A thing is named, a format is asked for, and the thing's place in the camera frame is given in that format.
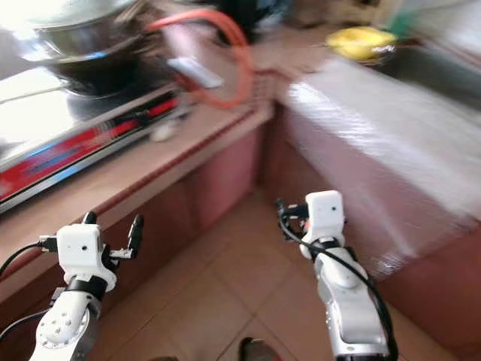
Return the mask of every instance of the shoe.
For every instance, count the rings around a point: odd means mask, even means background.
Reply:
[[[265,341],[246,337],[239,345],[239,361],[282,361],[282,359]]]

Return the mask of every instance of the gas stove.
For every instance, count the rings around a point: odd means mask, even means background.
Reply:
[[[0,213],[185,113],[165,61],[144,57],[133,81],[104,96],[68,89],[0,103]],[[0,81],[2,92],[52,86],[42,68]]]

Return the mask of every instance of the pot lid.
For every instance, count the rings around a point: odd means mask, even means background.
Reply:
[[[72,26],[121,11],[137,0],[15,0],[2,2],[0,26],[9,30]]]

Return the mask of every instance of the black cable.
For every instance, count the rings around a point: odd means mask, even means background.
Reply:
[[[3,263],[3,265],[0,267],[0,277],[2,276],[4,270],[10,265],[10,263],[17,258],[19,254],[24,252],[25,250],[28,250],[29,248],[35,248],[35,247],[42,247],[40,242],[37,243],[32,243],[29,245],[26,245],[25,247],[20,248],[17,252],[12,254],[10,257],[7,258],[7,260]]]
[[[357,278],[359,278],[359,280],[362,281],[363,284],[366,285],[366,287],[371,291],[371,293],[374,296],[377,313],[379,314],[383,327],[386,331],[386,334],[388,337],[387,343],[388,343],[390,357],[392,358],[392,360],[397,360],[399,356],[399,350],[398,350],[398,345],[396,344],[396,341],[394,338],[394,330],[392,328],[391,315],[389,314],[389,310],[386,306],[386,303],[384,303],[383,298],[377,291],[376,287],[369,281],[368,278],[362,275],[357,269],[352,267],[349,263],[347,263],[343,259],[339,258],[333,253],[330,253],[320,247],[317,247],[313,244],[309,244],[307,242],[302,241],[297,235],[295,235],[288,229],[288,227],[284,224],[284,222],[281,219],[279,219],[279,225],[280,225],[280,228],[283,230],[283,232],[286,233],[293,241],[296,241],[297,243],[305,246],[307,249],[313,252],[325,254],[327,257],[340,263],[341,265],[349,269]]]
[[[20,326],[20,325],[24,324],[25,322],[28,322],[30,320],[35,320],[36,318],[40,318],[40,317],[44,316],[48,312],[48,310],[50,310],[50,309],[48,308],[47,310],[37,312],[36,314],[31,314],[29,316],[25,316],[24,318],[20,318],[19,320],[13,322],[10,326],[8,326],[6,329],[4,329],[2,331],[2,333],[0,333],[0,342],[3,341],[3,339],[5,337],[7,337],[8,333],[10,333],[10,331],[12,329],[14,329],[17,326]]]

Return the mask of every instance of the red stove panel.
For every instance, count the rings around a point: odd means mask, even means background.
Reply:
[[[136,108],[120,117],[106,120],[66,140],[52,141],[52,144],[26,154],[23,160],[2,172],[0,201],[5,202],[82,159],[102,152],[119,140],[146,129],[177,107],[178,101],[174,96],[169,93],[166,100],[163,95],[140,109]]]

